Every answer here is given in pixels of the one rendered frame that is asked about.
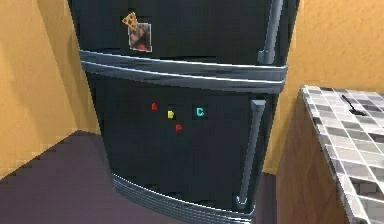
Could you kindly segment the black fridge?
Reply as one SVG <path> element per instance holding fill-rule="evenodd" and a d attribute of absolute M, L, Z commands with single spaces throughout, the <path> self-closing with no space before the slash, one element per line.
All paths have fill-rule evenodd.
<path fill-rule="evenodd" d="M 68 0 L 122 196 L 188 224 L 251 224 L 300 0 L 283 2 L 274 63 L 267 65 L 258 52 L 271 0 Z M 131 12 L 151 25 L 151 52 L 130 49 L 122 19 Z M 266 104 L 247 204 L 239 209 L 252 100 Z"/>

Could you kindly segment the photo on fridge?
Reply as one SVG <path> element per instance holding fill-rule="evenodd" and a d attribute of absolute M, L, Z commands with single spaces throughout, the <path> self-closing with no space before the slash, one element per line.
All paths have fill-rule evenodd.
<path fill-rule="evenodd" d="M 149 23 L 139 23 L 138 28 L 128 29 L 129 46 L 131 50 L 151 52 L 151 25 Z"/>

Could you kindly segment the pizza slice magnet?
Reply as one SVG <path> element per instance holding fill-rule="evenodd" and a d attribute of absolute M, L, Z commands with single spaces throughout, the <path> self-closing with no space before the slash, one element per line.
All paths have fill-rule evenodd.
<path fill-rule="evenodd" d="M 130 29 L 136 31 L 137 30 L 137 18 L 134 12 L 131 12 L 126 17 L 122 19 L 122 22 L 127 25 Z"/>

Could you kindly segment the wooden counter with tiled top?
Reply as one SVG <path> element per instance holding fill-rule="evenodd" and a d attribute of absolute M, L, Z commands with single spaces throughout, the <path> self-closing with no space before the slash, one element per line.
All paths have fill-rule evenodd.
<path fill-rule="evenodd" d="M 276 199 L 277 224 L 384 224 L 384 94 L 302 86 Z"/>

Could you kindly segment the black utensil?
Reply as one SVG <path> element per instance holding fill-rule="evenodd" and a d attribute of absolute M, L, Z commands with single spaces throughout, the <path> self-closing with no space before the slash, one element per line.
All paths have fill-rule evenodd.
<path fill-rule="evenodd" d="M 354 114 L 354 115 L 358 115 L 358 116 L 367 116 L 367 114 L 365 114 L 363 111 L 359 111 L 357 110 L 351 103 L 351 101 L 345 96 L 345 95 L 342 95 L 341 96 L 347 103 L 348 105 L 350 106 L 350 109 L 349 111 Z"/>

